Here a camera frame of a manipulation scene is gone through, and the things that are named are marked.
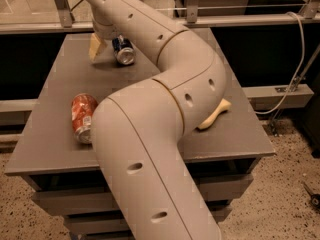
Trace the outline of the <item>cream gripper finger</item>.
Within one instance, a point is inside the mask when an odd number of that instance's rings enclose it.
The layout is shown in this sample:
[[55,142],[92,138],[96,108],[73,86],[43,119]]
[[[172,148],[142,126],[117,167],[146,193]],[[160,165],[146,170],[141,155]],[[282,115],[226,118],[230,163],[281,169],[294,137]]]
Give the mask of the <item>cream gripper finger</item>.
[[107,44],[104,39],[100,38],[96,33],[92,33],[90,37],[89,58],[92,62],[106,49]]

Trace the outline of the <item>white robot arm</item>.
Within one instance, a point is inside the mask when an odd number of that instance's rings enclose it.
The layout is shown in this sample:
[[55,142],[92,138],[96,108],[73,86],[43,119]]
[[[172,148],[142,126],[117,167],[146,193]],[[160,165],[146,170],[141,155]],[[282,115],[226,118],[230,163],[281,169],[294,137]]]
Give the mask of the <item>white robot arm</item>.
[[139,0],[86,0],[100,37],[117,31],[160,70],[97,107],[92,143],[135,240],[221,240],[177,143],[226,88],[219,55],[196,33]]

